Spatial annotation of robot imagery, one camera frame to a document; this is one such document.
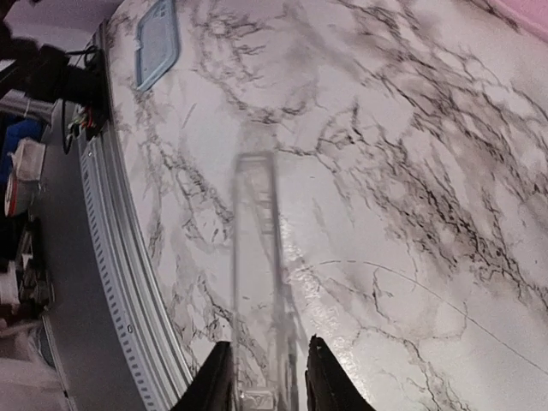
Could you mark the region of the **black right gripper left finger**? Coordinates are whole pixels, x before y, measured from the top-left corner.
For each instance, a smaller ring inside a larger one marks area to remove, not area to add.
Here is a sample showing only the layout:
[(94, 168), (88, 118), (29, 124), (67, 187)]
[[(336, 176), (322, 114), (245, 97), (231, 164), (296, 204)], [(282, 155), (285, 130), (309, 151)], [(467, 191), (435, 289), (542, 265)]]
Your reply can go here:
[(233, 365), (230, 343), (217, 342), (171, 411), (230, 411), (233, 402)]

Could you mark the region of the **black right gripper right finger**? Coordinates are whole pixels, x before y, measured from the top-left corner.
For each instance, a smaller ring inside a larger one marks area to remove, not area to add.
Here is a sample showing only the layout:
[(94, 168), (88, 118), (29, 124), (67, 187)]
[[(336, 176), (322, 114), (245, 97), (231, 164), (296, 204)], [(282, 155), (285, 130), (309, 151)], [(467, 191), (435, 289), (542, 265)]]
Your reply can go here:
[(305, 380), (308, 410), (374, 411), (356, 389), (325, 340), (317, 335), (313, 335), (309, 342)]

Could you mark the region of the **clear phone case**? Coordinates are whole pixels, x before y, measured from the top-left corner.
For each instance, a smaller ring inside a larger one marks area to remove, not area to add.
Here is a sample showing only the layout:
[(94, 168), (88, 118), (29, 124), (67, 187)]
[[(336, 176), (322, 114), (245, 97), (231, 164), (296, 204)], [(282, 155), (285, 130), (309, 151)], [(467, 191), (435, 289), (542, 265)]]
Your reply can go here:
[(239, 155), (232, 190), (235, 407), (296, 410), (296, 335), (283, 278), (274, 156)]

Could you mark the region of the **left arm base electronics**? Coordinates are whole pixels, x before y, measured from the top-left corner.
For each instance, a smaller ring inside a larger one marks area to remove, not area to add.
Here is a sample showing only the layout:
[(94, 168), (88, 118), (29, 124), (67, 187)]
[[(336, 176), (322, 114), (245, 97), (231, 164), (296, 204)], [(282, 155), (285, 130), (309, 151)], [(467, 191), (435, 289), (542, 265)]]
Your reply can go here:
[(62, 100), (79, 105), (84, 110), (86, 139), (93, 139), (110, 120), (104, 51), (96, 45), (82, 51), (41, 46), (27, 78), (26, 95), (48, 103)]

